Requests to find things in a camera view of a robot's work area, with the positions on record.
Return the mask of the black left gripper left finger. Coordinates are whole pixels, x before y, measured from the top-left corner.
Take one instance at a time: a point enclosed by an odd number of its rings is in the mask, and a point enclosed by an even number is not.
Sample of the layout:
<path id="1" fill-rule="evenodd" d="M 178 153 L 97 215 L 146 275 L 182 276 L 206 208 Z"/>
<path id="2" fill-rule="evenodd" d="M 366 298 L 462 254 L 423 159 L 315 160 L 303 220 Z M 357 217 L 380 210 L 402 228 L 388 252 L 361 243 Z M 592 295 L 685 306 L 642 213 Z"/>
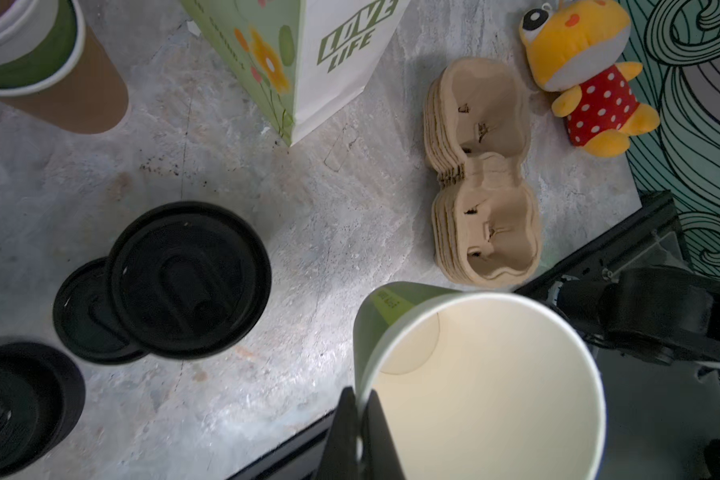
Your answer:
<path id="1" fill-rule="evenodd" d="M 342 390 L 328 431 L 325 448 L 314 478 L 350 480 L 359 478 L 359 420 L 351 387 Z"/>

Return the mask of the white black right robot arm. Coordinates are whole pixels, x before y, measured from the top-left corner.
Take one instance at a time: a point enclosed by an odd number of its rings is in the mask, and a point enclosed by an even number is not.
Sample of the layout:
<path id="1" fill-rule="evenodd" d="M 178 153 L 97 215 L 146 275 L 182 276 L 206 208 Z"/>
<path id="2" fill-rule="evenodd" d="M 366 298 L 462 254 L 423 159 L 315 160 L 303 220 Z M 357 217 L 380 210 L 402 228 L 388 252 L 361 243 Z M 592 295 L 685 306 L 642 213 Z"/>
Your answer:
<path id="1" fill-rule="evenodd" d="M 648 363 L 720 370 L 720 281 L 670 266 L 615 281 L 563 278 L 547 298 L 583 339 Z"/>

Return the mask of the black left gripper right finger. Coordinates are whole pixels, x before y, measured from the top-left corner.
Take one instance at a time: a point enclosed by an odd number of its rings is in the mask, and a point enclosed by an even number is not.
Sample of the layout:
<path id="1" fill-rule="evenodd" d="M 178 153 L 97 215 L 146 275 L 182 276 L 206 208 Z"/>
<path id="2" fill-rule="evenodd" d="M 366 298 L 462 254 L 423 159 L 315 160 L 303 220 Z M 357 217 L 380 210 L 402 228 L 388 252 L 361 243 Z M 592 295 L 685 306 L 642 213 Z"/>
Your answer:
<path id="1" fill-rule="evenodd" d="M 372 390 L 361 417 L 362 453 L 360 478 L 366 480 L 404 480 L 405 475 L 384 415 L 380 398 Z"/>

